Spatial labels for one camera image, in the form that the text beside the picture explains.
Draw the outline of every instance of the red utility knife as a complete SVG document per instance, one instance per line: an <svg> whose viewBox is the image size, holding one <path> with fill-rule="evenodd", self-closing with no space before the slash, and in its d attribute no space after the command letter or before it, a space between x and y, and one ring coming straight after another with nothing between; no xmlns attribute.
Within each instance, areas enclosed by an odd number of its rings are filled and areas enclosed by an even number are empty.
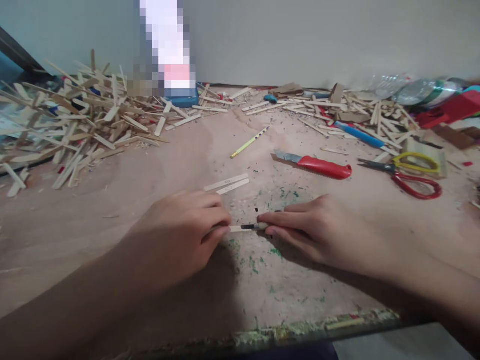
<svg viewBox="0 0 480 360"><path fill-rule="evenodd" d="M352 167L350 165L341 166L336 163L320 160L311 156L301 157L279 150L275 150L275 155L279 159L290 161L302 168L306 168L317 174L333 179L345 180L352 175Z"/></svg>

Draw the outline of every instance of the floor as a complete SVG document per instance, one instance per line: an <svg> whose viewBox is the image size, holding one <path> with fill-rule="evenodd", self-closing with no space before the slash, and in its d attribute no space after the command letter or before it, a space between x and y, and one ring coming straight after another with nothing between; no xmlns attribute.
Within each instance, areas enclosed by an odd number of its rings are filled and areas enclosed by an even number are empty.
<svg viewBox="0 0 480 360"><path fill-rule="evenodd" d="M473 357L438 323L333 343L339 360L470 360Z"/></svg>

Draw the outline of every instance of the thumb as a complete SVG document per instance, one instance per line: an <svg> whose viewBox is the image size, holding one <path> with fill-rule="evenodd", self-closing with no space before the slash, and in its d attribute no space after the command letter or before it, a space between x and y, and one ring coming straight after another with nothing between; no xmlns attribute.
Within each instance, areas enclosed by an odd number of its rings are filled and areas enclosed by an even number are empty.
<svg viewBox="0 0 480 360"><path fill-rule="evenodd" d="M287 243L292 244L308 259L316 263L324 262L324 257L320 249L316 247L316 244L298 230L280 226L270 226L266 229L265 233L271 236L278 236Z"/></svg>
<svg viewBox="0 0 480 360"><path fill-rule="evenodd" d="M202 255L210 259L222 238L230 232L230 226L218 227L210 231L201 241Z"/></svg>

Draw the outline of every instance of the hand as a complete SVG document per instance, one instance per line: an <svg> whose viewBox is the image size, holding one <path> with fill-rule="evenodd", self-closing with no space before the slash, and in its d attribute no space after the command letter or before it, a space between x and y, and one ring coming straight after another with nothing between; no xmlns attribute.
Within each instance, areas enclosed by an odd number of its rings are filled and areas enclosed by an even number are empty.
<svg viewBox="0 0 480 360"><path fill-rule="evenodd" d="M408 256L329 195L265 213L258 221L272 224L267 235L279 236L310 260L372 278L389 276Z"/></svg>
<svg viewBox="0 0 480 360"><path fill-rule="evenodd" d="M178 193L154 203L113 252L134 282L158 292L202 270L231 222L220 195Z"/></svg>

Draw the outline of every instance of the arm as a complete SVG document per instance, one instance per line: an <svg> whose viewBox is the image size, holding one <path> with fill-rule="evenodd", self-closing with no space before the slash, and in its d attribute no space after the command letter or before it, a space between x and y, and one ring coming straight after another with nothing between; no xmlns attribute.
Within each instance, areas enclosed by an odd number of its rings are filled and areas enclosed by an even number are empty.
<svg viewBox="0 0 480 360"><path fill-rule="evenodd" d="M379 236L330 196L266 213L277 235L311 260L381 280L434 304L480 334L480 280L404 243Z"/></svg>
<svg viewBox="0 0 480 360"><path fill-rule="evenodd" d="M203 269L231 221L218 194L155 203L107 254L0 319L0 359L50 359L86 342L143 299Z"/></svg>

